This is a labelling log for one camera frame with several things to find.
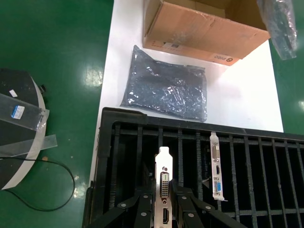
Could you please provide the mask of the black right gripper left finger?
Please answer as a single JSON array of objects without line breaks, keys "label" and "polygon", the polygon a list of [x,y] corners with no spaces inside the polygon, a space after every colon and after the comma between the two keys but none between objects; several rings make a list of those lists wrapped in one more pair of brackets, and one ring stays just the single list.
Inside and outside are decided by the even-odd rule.
[{"label": "black right gripper left finger", "polygon": [[151,228],[153,216],[153,194],[136,192],[97,217],[91,228]]}]

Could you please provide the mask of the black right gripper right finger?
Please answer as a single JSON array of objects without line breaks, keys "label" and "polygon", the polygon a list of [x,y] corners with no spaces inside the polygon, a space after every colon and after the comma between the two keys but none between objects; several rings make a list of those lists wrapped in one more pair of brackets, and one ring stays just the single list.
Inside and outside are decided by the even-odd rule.
[{"label": "black right gripper right finger", "polygon": [[180,228],[244,228],[214,206],[195,197],[190,188],[171,181],[172,214]]}]

